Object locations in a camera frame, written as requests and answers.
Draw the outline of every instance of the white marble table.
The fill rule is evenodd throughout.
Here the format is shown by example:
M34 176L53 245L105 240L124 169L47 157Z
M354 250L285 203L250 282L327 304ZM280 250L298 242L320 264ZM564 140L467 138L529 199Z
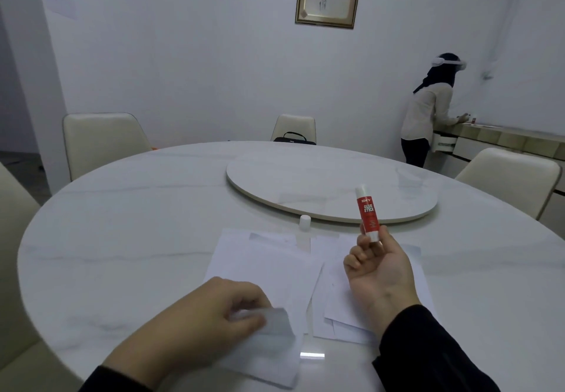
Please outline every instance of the white marble table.
M230 161L230 183L261 203L312 218L361 222L355 188L366 184L381 224L428 214L437 179L397 161L329 147L276 144Z
M217 142L140 154L81 177L39 210L19 252L21 292L65 365L88 377L122 339L196 288L223 226L296 233L299 246L310 235L356 232L355 225L313 220L311 233L300 233L298 216L227 183L231 160L271 146ZM437 207L390 229L421 246L440 321L501 390L562 391L565 242L506 203L423 173L437 178ZM303 351L325 353L325 360L301 364L297 391L371 391L378 384L374 349L307 336ZM278 390L219 369L190 374L173 388Z

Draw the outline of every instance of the black sleeve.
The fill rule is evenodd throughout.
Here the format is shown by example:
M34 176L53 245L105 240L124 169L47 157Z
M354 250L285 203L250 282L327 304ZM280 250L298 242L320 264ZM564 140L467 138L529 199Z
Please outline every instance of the black sleeve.
M386 392L500 392L424 306L403 310L386 328L373 362Z
M123 374L106 368L97 367L79 392L152 392L151 389L126 377Z

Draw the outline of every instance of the chair backrest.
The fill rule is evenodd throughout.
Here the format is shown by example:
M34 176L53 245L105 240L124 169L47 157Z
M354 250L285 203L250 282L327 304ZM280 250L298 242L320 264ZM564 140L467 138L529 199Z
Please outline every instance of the chair backrest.
M39 340L21 301L18 248L39 205L0 164L0 370Z
M307 141L316 142L316 122L313 117L282 114L277 119L271 140L284 136L287 131L303 135Z
M552 160L487 148L471 160L456 180L539 219L560 177L561 166Z
M71 180L152 149L137 119L125 112L69 114L63 134Z

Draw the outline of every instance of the glue stick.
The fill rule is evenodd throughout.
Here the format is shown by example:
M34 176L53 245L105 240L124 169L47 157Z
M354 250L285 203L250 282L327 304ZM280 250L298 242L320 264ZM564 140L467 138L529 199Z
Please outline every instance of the glue stick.
M371 238L371 242L378 242L378 229L380 227L375 212L375 204L373 198L369 194L367 186L362 184L355 189L357 196L357 205L359 205L359 213L361 221L365 227L365 234Z

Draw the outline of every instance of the chair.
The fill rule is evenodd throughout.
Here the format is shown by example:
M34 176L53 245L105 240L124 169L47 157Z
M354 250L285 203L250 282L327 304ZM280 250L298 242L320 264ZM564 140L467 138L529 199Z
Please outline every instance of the chair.
M287 131L303 135L307 141L316 142L316 122L313 117L282 114L277 119L271 140L282 137Z
M487 148L471 160L456 180L538 220L560 177L561 166L552 160Z
M0 164L0 392L76 392L81 385L39 338L20 297L18 248L38 209Z
M71 180L152 149L137 119L125 112L69 114L63 134Z

